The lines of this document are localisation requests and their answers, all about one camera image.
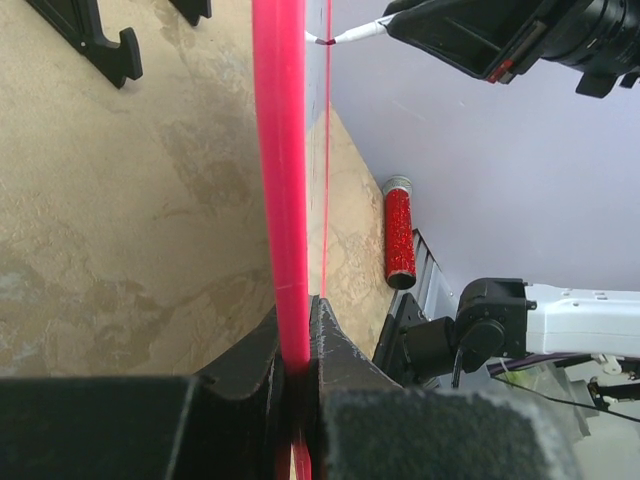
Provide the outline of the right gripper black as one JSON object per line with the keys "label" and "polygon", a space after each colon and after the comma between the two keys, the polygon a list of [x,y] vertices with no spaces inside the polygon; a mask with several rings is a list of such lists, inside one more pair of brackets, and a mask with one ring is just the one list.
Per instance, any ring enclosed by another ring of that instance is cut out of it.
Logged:
{"label": "right gripper black", "polygon": [[393,1],[392,38],[476,78],[510,83],[539,60],[581,73],[580,95],[639,83],[637,1]]}

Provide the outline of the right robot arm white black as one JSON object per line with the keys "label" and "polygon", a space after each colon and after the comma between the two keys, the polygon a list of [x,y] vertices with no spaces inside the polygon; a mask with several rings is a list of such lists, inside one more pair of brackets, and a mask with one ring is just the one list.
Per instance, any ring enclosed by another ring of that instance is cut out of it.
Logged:
{"label": "right robot arm white black", "polygon": [[[540,60],[578,71],[577,93],[592,98],[639,80],[635,1],[395,1],[385,16],[392,38],[489,83],[507,84]],[[408,386],[458,379],[494,357],[634,357],[638,333],[635,292],[480,278],[464,288],[454,317],[425,321],[404,295],[373,361]]]}

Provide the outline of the purple capped whiteboard marker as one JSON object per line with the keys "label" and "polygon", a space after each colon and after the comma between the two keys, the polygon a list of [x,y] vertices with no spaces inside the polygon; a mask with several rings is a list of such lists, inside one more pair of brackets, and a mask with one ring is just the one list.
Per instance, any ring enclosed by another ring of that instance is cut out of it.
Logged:
{"label": "purple capped whiteboard marker", "polygon": [[358,27],[351,28],[329,40],[321,39],[309,32],[305,32],[305,42],[321,46],[333,46],[336,44],[350,43],[366,38],[387,33],[387,27],[395,17],[395,14],[388,15]]}

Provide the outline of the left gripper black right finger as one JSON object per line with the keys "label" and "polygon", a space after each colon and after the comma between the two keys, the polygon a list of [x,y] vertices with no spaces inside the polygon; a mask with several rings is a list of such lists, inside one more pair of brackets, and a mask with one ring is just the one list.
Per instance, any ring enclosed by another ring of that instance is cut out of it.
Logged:
{"label": "left gripper black right finger", "polygon": [[551,407],[506,389],[403,388],[311,301],[315,479],[580,479]]}

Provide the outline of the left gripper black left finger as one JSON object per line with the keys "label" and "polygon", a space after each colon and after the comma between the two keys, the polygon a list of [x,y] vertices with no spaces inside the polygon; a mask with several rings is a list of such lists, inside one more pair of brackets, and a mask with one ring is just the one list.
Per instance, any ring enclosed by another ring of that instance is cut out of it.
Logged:
{"label": "left gripper black left finger", "polygon": [[8,378],[5,479],[285,479],[284,372],[269,313],[191,375]]}

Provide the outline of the whiteboard with pink frame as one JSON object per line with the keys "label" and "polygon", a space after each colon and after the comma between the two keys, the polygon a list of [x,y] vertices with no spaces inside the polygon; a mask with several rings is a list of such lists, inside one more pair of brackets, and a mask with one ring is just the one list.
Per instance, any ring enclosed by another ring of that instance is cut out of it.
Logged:
{"label": "whiteboard with pink frame", "polygon": [[255,109],[266,221],[287,385],[278,475],[313,476],[304,432],[311,365],[310,298],[323,291],[326,246],[311,242],[328,218],[329,1],[251,4]]}

